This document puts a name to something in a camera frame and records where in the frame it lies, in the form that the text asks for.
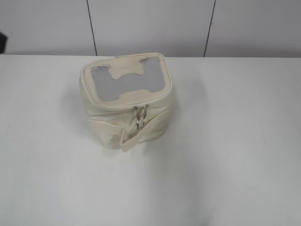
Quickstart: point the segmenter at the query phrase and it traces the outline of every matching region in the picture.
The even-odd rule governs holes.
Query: white tabletop
[[[96,56],[0,56],[0,225],[301,224],[301,59],[168,58],[166,134],[128,153],[91,134]]]

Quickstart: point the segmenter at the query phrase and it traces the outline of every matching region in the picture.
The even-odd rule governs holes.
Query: cream bag
[[[104,147],[126,152],[165,132],[172,82],[161,54],[93,62],[82,69],[79,86],[90,126]]]

